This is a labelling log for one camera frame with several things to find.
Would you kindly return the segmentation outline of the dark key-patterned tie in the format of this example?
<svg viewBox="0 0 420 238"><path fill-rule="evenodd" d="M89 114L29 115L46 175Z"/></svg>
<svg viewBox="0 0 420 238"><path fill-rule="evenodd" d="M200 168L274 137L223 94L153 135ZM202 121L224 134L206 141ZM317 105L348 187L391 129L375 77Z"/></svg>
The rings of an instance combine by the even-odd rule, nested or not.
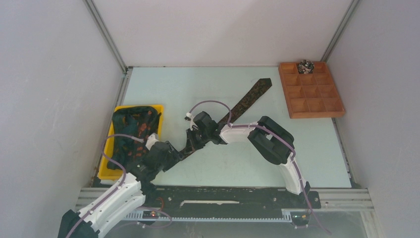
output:
<svg viewBox="0 0 420 238"><path fill-rule="evenodd" d="M244 114L270 87L272 82L270 78L259 79L252 88L245 94L245 96L232 108L228 110L228 113L219 122L220 131L228 122L235 122L242 114ZM188 158L196 151L185 151L185 147L180 151L183 156L183 160Z"/></svg>

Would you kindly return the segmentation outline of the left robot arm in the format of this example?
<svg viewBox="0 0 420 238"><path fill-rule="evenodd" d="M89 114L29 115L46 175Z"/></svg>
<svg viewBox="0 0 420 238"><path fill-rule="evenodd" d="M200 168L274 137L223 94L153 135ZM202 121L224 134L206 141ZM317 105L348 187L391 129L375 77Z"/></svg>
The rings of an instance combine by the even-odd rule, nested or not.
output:
<svg viewBox="0 0 420 238"><path fill-rule="evenodd" d="M152 206L157 199L152 181L182 160L183 156L170 142L147 143L140 161L105 193L78 212L67 211L61 219L60 238L103 238L134 209Z"/></svg>

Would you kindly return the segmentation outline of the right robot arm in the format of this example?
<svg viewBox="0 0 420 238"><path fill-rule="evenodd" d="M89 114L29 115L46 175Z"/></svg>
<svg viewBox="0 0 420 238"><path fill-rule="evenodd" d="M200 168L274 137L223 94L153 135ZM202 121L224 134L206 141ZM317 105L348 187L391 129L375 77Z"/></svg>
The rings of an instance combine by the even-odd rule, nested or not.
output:
<svg viewBox="0 0 420 238"><path fill-rule="evenodd" d="M297 165L294 137L270 117L263 116L257 122L242 125L218 124L206 112L196 116L187 113L185 119L190 123L186 146L181 151L185 157L209 142L215 145L250 142L264 159L279 167L289 192L289 203L301 207L307 202L311 186Z"/></svg>

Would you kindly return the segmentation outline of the wooden compartment tray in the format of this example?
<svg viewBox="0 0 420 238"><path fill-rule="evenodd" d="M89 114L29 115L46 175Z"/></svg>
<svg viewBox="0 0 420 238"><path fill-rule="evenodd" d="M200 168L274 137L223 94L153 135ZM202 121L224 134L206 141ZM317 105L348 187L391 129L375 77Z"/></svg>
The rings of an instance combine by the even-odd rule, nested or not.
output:
<svg viewBox="0 0 420 238"><path fill-rule="evenodd" d="M278 71L291 119L340 118L345 108L325 62L315 61L313 72L300 74L298 62L283 62Z"/></svg>

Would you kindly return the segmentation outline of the rolled patterned tie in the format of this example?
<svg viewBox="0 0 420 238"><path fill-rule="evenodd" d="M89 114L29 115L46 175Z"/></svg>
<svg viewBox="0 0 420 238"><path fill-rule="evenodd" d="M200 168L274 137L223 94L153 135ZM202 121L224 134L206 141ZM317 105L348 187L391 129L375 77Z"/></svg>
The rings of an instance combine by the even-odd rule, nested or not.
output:
<svg viewBox="0 0 420 238"><path fill-rule="evenodd" d="M303 59L297 64L297 71L299 74L312 74L314 68L315 64L307 59Z"/></svg>

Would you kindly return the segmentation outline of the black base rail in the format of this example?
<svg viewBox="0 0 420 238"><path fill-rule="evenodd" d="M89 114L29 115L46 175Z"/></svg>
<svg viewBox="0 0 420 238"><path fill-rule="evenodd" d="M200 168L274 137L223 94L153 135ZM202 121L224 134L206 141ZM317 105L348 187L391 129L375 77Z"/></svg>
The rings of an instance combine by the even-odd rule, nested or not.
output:
<svg viewBox="0 0 420 238"><path fill-rule="evenodd" d="M286 222L291 211L321 208L319 193L308 198L276 187L158 186L145 207L128 218L139 221L256 221Z"/></svg>

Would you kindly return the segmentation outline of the aluminium frame rail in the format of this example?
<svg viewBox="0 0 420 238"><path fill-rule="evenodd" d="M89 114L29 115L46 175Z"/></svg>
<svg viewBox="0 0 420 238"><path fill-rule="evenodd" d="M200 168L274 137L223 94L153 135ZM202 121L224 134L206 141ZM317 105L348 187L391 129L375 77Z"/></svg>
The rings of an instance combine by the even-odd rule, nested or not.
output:
<svg viewBox="0 0 420 238"><path fill-rule="evenodd" d="M83 187L80 190L75 209L89 205L107 190L106 187ZM366 188L315 188L319 195L321 212L374 212L373 202Z"/></svg>

